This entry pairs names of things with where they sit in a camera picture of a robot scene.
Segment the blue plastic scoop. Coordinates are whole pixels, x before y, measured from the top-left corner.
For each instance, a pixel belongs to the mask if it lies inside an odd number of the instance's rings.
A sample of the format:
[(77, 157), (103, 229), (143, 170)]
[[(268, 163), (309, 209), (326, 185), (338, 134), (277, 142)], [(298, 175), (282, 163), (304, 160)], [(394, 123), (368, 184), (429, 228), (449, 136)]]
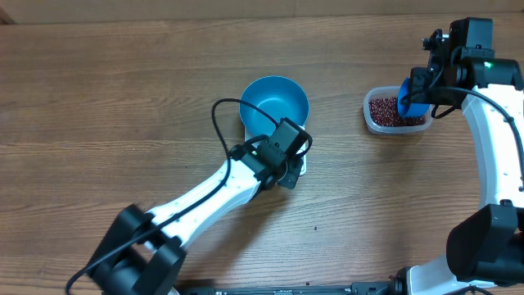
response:
[(410, 93), (409, 82), (410, 78), (406, 78), (400, 86), (400, 91), (397, 98), (397, 111), (401, 118), (417, 118), (424, 116), (429, 109), (429, 104), (414, 102), (411, 102), (410, 104), (401, 103), (401, 99)]

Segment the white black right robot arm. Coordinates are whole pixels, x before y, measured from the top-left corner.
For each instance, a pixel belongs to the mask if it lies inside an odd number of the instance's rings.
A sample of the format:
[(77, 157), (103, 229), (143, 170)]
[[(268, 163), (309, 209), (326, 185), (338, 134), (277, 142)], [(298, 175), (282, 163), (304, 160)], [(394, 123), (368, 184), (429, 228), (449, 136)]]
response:
[(481, 194), (476, 213), (454, 227), (445, 253), (402, 270), (393, 294), (486, 294), (523, 281), (523, 77), (495, 56), (493, 22), (467, 17), (422, 42), (430, 58), (403, 82), (403, 117), (461, 111), (472, 133)]

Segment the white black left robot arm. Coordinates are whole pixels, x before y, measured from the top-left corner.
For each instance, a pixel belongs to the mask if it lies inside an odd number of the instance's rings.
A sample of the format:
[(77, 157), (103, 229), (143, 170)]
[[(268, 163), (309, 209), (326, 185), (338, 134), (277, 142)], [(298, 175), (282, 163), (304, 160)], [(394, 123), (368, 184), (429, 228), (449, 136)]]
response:
[(227, 152), (207, 180), (183, 196), (142, 211), (123, 209), (88, 263), (86, 274), (105, 294), (174, 294), (187, 250), (231, 210), (275, 184), (293, 189), (311, 136), (287, 118)]

